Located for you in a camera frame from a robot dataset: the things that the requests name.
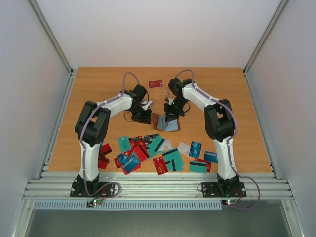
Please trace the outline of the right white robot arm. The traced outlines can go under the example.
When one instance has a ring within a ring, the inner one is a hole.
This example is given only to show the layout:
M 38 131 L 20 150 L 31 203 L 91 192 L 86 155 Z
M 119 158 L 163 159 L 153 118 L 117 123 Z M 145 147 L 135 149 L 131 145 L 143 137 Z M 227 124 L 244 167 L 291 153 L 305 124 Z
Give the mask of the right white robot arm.
M 204 112 L 205 131 L 215 144 L 218 159 L 217 190 L 222 196 L 230 195 L 240 184 L 233 155 L 236 118 L 230 102 L 209 95 L 191 79 L 171 79 L 168 88 L 175 98 L 166 99 L 165 121 L 171 122 L 184 116 L 183 107 L 189 101 Z

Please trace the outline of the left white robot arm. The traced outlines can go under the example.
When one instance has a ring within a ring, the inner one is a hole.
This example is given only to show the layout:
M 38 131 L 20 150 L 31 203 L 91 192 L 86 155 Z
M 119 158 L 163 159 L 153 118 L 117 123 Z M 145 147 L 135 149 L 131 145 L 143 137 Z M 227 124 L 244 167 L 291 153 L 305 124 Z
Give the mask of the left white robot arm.
M 84 104 L 75 125 L 81 148 L 81 167 L 72 183 L 71 195 L 93 197 L 100 192 L 98 158 L 110 118 L 126 111 L 132 113 L 133 121 L 150 124 L 150 102 L 143 101 L 148 96 L 146 88 L 138 84 L 133 90 L 123 90 L 108 100 Z

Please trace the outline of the brown leather card holder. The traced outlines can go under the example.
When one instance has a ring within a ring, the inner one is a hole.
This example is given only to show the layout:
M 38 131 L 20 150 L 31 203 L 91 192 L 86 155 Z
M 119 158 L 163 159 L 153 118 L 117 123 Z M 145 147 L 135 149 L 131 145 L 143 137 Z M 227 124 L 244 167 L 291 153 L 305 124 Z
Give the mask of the brown leather card holder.
M 154 130 L 163 131 L 163 132 L 175 132 L 180 131 L 179 120 L 173 120 L 166 122 L 166 114 L 160 115 L 153 113 L 151 116 L 151 122 L 153 124 Z

